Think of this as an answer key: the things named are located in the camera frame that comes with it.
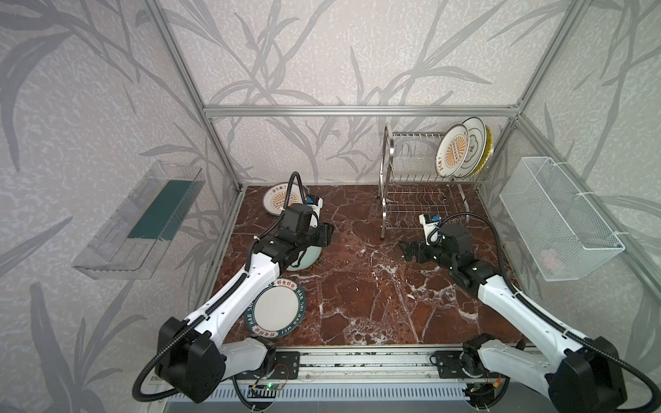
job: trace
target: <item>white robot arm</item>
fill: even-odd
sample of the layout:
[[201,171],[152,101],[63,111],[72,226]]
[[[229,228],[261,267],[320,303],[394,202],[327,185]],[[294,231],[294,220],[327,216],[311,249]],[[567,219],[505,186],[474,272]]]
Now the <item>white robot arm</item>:
[[652,391],[647,404],[630,411],[653,412],[661,406],[661,392],[654,382],[620,360],[615,347],[605,338],[586,338],[525,296],[490,264],[477,260],[468,230],[459,224],[446,225],[462,215],[488,224],[496,239],[499,267],[504,268],[502,248],[492,224],[470,212],[457,213],[443,221],[429,214],[420,215],[425,239],[401,241],[399,246],[405,259],[416,258],[419,263],[435,261],[447,268],[459,287],[500,313],[543,354],[535,356],[482,334],[464,343],[467,356],[462,362],[467,364],[465,368],[492,371],[515,379],[549,398],[561,413],[615,411],[627,400],[622,376],[625,369]]
[[[289,188],[292,187],[292,174]],[[299,188],[303,188],[300,177]],[[285,205],[288,204],[289,192]],[[319,221],[323,200],[315,195],[301,197],[304,204],[285,208],[278,220],[256,238],[248,260],[209,301],[184,320],[171,317],[159,331],[156,356],[138,375],[133,386],[137,401],[151,402],[176,393],[184,393],[194,402],[202,402],[218,384],[242,371],[269,373],[274,367],[275,345],[261,338],[246,338],[224,344],[234,322],[259,293],[295,262],[318,254],[331,242],[334,227]],[[277,229],[277,235],[268,233]],[[154,368],[173,390],[144,394],[141,385]]]

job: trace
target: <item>white wire basket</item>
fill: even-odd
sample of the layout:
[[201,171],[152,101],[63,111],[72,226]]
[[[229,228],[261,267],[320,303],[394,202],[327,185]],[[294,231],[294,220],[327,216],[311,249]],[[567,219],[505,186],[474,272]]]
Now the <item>white wire basket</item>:
[[521,158],[500,199],[547,281],[578,280],[624,251],[552,158]]

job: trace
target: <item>leaf pattern wallpaper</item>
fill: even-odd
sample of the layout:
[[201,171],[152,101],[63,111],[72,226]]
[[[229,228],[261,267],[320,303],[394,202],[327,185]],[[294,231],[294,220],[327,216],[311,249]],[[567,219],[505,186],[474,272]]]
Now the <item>leaf pattern wallpaper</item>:
[[[0,26],[0,411],[136,411],[132,381],[206,294],[237,193],[141,1],[6,0]],[[206,183],[152,278],[74,270],[157,159]]]
[[[661,1],[592,1],[525,115],[661,264]],[[661,307],[621,257],[575,282],[546,282],[498,195],[521,156],[515,133],[483,194],[524,286],[552,312],[603,335],[620,356],[661,383]],[[648,391],[627,378],[628,405]]]
[[[161,2],[207,105],[513,104],[569,3]],[[463,120],[236,117],[214,124],[245,182],[281,182],[295,169],[308,182],[374,183],[386,122],[394,130],[444,131]],[[488,125],[497,131],[504,123]]]

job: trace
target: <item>stainless steel dish rack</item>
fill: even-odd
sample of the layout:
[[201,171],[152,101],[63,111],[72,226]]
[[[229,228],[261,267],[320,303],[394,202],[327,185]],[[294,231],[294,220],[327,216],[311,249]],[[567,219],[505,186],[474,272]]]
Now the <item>stainless steel dish rack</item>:
[[379,172],[382,239],[386,229],[420,229],[421,213],[447,217],[449,200],[444,186],[468,184],[473,191],[478,184],[486,182],[484,169],[466,178],[438,175],[434,163],[444,135],[444,132],[392,132],[390,124],[386,124]]

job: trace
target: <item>marble countertop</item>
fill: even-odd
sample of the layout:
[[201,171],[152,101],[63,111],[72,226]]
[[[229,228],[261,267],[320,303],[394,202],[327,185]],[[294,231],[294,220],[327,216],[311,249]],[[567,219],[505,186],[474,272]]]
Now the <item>marble countertop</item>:
[[[456,186],[442,188],[449,213],[466,210]],[[262,207],[267,189],[248,188],[214,292],[243,265],[253,235],[273,222]],[[397,241],[422,239],[422,229],[390,230],[381,240],[377,186],[310,186],[310,192],[324,199],[321,221],[333,223],[335,232],[312,267],[282,274],[304,289],[307,307],[301,324],[274,340],[277,345],[459,344],[482,332],[504,342],[521,338],[507,320],[458,288],[446,270],[404,261]],[[467,204],[486,215],[476,193]],[[467,226],[476,257],[497,265],[488,227],[476,219]],[[250,333],[241,317],[226,342]]]

